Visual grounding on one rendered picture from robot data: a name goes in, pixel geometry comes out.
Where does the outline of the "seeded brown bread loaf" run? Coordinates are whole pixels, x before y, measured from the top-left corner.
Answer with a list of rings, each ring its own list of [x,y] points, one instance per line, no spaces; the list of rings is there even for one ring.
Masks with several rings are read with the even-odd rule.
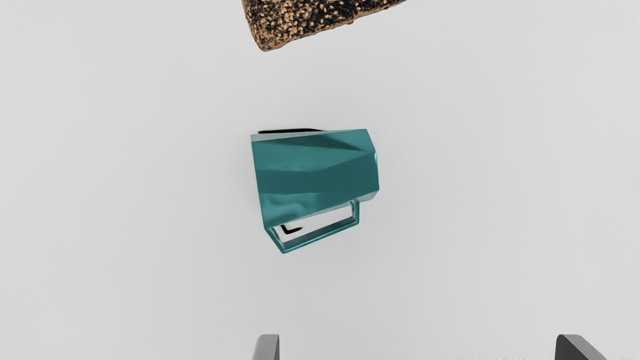
[[[407,0],[241,0],[254,42],[263,51],[354,23]]]

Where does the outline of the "teal faceted mug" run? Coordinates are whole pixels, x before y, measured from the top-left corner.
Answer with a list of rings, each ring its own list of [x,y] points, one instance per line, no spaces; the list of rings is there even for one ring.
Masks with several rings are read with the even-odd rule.
[[[361,203],[380,189],[378,156],[366,129],[264,130],[250,136],[265,232],[282,254],[355,227]],[[350,215],[309,233],[290,223],[349,208]],[[295,237],[283,240],[282,234]]]

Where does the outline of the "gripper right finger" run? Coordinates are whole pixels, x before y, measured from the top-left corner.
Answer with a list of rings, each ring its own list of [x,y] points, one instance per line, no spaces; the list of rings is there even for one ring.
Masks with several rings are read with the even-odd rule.
[[[560,334],[555,343],[554,360],[607,360],[607,358],[583,336]]]

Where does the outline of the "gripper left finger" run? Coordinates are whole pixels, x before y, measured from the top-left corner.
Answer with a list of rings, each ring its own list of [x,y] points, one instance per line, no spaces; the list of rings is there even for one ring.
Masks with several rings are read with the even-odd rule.
[[[252,360],[281,360],[280,336],[276,333],[259,335],[254,347]]]

